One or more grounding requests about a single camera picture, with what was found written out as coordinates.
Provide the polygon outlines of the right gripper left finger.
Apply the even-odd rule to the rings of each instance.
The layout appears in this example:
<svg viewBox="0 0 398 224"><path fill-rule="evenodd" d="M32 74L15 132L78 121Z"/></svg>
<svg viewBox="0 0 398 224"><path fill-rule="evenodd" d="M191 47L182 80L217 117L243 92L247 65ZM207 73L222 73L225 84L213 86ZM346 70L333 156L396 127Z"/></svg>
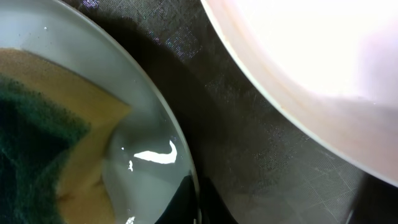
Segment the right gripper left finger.
<svg viewBox="0 0 398 224"><path fill-rule="evenodd" d="M197 196L192 176L185 176L167 208L155 224L194 224Z"/></svg>

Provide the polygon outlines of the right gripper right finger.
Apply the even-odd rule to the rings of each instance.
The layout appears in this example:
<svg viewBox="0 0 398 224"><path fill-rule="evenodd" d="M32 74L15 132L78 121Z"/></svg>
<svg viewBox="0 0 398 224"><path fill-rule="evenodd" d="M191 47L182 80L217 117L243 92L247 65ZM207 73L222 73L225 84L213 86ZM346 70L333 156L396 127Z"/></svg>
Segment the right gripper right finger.
<svg viewBox="0 0 398 224"><path fill-rule="evenodd" d="M208 177L201 178L199 204L202 224L238 224Z"/></svg>

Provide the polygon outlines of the pale blue plate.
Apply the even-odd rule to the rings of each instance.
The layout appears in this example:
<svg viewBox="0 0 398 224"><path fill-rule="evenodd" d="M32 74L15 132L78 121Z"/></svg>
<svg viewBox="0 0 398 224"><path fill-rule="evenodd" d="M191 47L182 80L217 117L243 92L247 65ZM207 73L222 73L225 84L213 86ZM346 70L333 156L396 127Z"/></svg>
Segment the pale blue plate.
<svg viewBox="0 0 398 224"><path fill-rule="evenodd" d="M130 106L102 163L114 223L155 223L187 175L197 196L195 166L172 110L140 65L102 28L60 1L2 1L2 49L59 65Z"/></svg>

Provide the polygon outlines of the green and yellow sponge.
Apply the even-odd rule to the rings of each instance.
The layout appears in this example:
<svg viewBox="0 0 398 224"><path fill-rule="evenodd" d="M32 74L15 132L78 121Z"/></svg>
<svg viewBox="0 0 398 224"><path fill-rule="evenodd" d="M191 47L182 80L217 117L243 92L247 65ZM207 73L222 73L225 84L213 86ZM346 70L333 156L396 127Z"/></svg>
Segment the green and yellow sponge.
<svg viewBox="0 0 398 224"><path fill-rule="evenodd" d="M114 223L102 178L130 106L34 54L1 50L1 222Z"/></svg>

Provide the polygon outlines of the white plate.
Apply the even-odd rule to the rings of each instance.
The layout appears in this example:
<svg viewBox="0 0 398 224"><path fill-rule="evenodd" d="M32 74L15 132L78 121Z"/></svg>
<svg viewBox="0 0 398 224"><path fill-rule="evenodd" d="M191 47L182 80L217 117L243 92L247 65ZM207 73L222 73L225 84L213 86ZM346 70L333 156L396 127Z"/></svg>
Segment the white plate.
<svg viewBox="0 0 398 224"><path fill-rule="evenodd" d="M397 184L397 2L201 0L261 94L316 142Z"/></svg>

